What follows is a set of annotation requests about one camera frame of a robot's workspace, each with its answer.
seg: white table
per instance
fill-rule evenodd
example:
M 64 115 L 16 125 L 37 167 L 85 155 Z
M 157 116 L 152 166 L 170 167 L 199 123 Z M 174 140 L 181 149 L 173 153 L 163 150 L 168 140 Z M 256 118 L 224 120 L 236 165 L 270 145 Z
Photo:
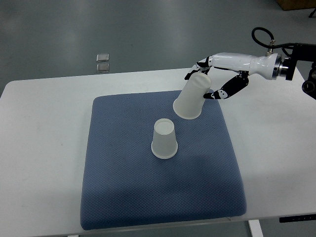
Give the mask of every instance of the white table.
M 93 99 L 180 90 L 187 71 L 9 83 L 0 98 L 0 236 L 87 233 L 79 216 Z M 212 69 L 212 89 L 235 75 Z M 231 220 L 316 213 L 316 100 L 302 92 L 298 71 L 293 81 L 249 79 L 243 91 L 220 101 L 247 200 L 246 214 Z

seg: blue cushion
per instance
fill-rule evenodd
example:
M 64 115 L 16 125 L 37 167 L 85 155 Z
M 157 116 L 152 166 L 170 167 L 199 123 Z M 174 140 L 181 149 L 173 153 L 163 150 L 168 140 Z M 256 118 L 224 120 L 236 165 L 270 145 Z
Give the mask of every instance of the blue cushion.
M 172 108 L 180 91 L 98 97 L 93 102 L 81 197 L 85 230 L 243 215 L 246 201 L 218 101 L 194 120 Z M 174 122 L 178 152 L 151 151 L 154 124 Z

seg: cardboard box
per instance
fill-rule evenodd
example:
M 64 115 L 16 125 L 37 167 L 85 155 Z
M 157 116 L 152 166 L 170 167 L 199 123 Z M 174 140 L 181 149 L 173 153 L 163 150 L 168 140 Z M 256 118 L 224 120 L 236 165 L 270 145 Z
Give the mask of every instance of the cardboard box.
M 316 8 L 316 0 L 276 0 L 284 11 Z

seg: cup base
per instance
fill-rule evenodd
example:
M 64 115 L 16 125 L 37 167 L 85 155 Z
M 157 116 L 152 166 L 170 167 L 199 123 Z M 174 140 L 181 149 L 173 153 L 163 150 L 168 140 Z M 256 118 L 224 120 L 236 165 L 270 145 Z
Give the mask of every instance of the cup base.
M 175 152 L 172 153 L 171 155 L 167 156 L 167 157 L 162 157 L 162 156 L 158 155 L 158 154 L 153 150 L 153 143 L 152 143 L 152 152 L 153 152 L 153 154 L 155 155 L 155 157 L 157 157 L 157 158 L 159 158 L 159 159 L 169 159 L 169 158 L 173 157 L 173 156 L 177 153 L 177 151 L 178 151 L 178 143 L 176 143 L 176 144 L 177 144 L 177 147 L 176 147 Z
M 197 117 L 199 117 L 199 116 L 201 115 L 202 110 L 200 110 L 199 113 L 196 114 L 196 115 L 193 116 L 193 117 L 187 117 L 187 116 L 183 116 L 182 114 L 179 114 L 179 113 L 177 112 L 177 110 L 175 109 L 175 106 L 174 106 L 174 103 L 175 103 L 176 101 L 177 101 L 177 99 L 175 99 L 175 101 L 173 101 L 172 107 L 173 107 L 173 111 L 176 113 L 177 116 L 179 116 L 179 117 L 181 117 L 181 118 L 183 118 L 183 119 L 196 119 Z

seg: upside-down paper cup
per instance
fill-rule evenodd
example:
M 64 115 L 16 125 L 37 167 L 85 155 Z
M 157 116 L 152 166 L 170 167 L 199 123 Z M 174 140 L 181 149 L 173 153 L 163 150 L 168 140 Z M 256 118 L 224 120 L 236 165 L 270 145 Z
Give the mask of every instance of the upside-down paper cup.
M 167 118 L 155 122 L 152 152 L 160 159 L 169 159 L 178 151 L 174 124 Z

